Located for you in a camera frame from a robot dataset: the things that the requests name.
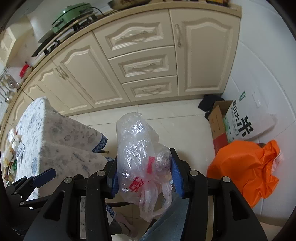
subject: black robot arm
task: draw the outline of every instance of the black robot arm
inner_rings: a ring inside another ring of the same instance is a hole
[[[182,198],[190,199],[181,241],[205,240],[209,195],[214,196],[213,240],[267,240],[252,209],[228,177],[207,178],[191,170],[175,149],[170,150],[176,191]],[[24,177],[6,189],[1,184],[1,237],[17,241],[82,240],[80,200],[85,196],[86,241],[112,241],[105,198],[113,198],[119,189],[117,160],[108,162],[104,170],[88,178],[67,177],[52,195],[27,201],[36,187],[54,177],[55,171],[49,169],[36,177]]]

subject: cream cabinet door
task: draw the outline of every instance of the cream cabinet door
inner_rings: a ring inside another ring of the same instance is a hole
[[[8,136],[7,134],[9,133],[9,131],[14,128],[12,125],[6,123],[5,127],[4,127],[4,131],[2,134],[2,138],[1,138],[1,142],[0,142],[0,151],[1,154],[3,155],[4,151],[6,150],[6,148],[9,146],[9,141],[8,141]]]
[[[179,96],[223,93],[234,60],[240,18],[204,9],[170,9]]]
[[[174,46],[137,51],[109,62],[121,83],[177,74]]]
[[[178,96],[177,76],[165,76],[122,84],[131,101]]]
[[[51,60],[33,76],[24,90],[34,100],[46,96],[52,107],[63,115],[92,108]]]
[[[13,105],[7,122],[15,128],[21,116],[23,115],[29,104],[31,104],[32,102],[33,100],[25,92],[22,91],[17,97],[15,104]]]
[[[93,107],[129,102],[92,32],[61,50],[52,60]]]
[[[167,9],[118,19],[95,29],[94,34],[107,58],[174,44]]]

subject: green label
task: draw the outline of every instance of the green label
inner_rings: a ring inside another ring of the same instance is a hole
[[[239,101],[241,101],[244,97],[246,97],[246,93],[245,93],[245,92],[243,92],[243,93],[241,94],[241,96],[239,97]]]

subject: transparent plastic bag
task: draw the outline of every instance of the transparent plastic bag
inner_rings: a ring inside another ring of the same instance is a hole
[[[159,143],[156,131],[141,113],[129,113],[116,123],[119,190],[126,202],[139,206],[147,222],[161,215],[172,203],[170,150]],[[165,202],[154,211],[160,193]]]

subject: power cord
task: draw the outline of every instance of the power cord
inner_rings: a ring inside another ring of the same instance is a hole
[[[101,12],[101,14],[103,15],[103,16],[107,16],[107,15],[105,15],[105,14],[103,14],[103,12],[100,10],[100,9],[98,9],[100,12]]]

